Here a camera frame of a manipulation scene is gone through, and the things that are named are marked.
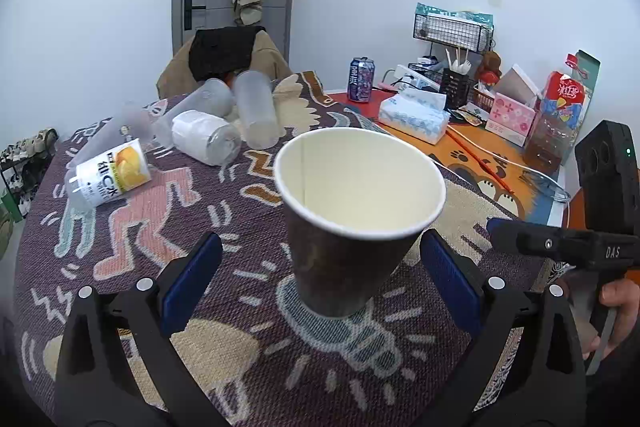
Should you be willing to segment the person's right hand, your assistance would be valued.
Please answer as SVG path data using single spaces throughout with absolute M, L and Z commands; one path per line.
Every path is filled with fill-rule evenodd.
M 603 356 L 606 358 L 632 332 L 639 312 L 639 286 L 632 280 L 620 279 L 602 286 L 601 305 L 617 311 L 614 327 Z

